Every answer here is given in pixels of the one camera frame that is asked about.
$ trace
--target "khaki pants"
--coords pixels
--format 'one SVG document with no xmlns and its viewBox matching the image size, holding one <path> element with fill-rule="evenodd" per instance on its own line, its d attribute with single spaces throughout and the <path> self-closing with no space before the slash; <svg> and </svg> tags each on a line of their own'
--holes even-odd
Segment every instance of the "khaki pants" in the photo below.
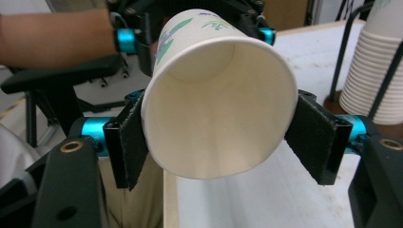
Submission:
<svg viewBox="0 0 403 228">
<path fill-rule="evenodd" d="M 132 191 L 117 189 L 110 160 L 99 161 L 110 227 L 163 227 L 163 170 L 148 154 Z"/>
</svg>

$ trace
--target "brass screw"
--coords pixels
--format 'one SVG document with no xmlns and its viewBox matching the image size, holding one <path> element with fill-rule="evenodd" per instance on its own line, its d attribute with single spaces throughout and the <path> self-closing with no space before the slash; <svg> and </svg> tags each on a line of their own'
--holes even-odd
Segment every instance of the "brass screw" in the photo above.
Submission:
<svg viewBox="0 0 403 228">
<path fill-rule="evenodd" d="M 387 139 L 383 139 L 380 141 L 380 143 L 392 150 L 403 150 L 403 145 L 400 142 L 396 142 L 393 140 L 387 140 Z"/>
<path fill-rule="evenodd" d="M 76 152 L 77 150 L 81 149 L 83 145 L 84 144 L 79 141 L 68 142 L 60 148 L 60 151 L 62 151 L 63 153 Z"/>
<path fill-rule="evenodd" d="M 137 11 L 136 11 L 135 9 L 133 9 L 133 8 L 127 8 L 127 9 L 126 9 L 126 12 L 127 12 L 127 13 L 130 13 L 130 14 L 134 14 L 134 13 L 136 13 Z"/>
</svg>

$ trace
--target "white tabletop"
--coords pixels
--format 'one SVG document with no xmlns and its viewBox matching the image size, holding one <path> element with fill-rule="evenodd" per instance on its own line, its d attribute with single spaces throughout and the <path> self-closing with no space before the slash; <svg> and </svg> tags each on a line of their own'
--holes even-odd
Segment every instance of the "white tabletop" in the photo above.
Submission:
<svg viewBox="0 0 403 228">
<path fill-rule="evenodd" d="M 342 88 L 363 22 L 355 22 L 341 69 Z M 329 94 L 344 23 L 278 33 L 275 49 L 295 72 L 297 86 Z M 311 178 L 286 142 L 251 171 L 217 180 L 188 180 L 164 174 L 164 227 L 354 227 L 347 194 L 359 157 L 344 155 L 336 184 Z"/>
</svg>

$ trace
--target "forearm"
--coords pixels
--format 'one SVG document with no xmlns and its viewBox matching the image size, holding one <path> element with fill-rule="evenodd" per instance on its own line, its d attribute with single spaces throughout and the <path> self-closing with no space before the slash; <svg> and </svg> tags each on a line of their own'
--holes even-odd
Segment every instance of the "forearm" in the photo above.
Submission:
<svg viewBox="0 0 403 228">
<path fill-rule="evenodd" d="M 0 17 L 5 66 L 67 67 L 116 53 L 107 9 Z"/>
</svg>

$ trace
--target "office chair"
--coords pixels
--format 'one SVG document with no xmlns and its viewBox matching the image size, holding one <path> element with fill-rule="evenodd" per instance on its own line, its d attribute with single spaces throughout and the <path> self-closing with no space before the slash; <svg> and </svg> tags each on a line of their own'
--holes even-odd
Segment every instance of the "office chair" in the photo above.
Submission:
<svg viewBox="0 0 403 228">
<path fill-rule="evenodd" d="M 84 116 L 83 111 L 97 113 L 125 105 L 124 101 L 90 104 L 78 99 L 74 90 L 76 85 L 115 75 L 121 68 L 126 69 L 127 63 L 120 54 L 61 69 L 11 68 L 13 75 L 1 84 L 1 88 L 7 94 L 26 93 L 27 142 L 36 147 L 36 106 L 47 117 L 49 125 L 59 124 L 67 135 L 72 123 Z"/>
</svg>

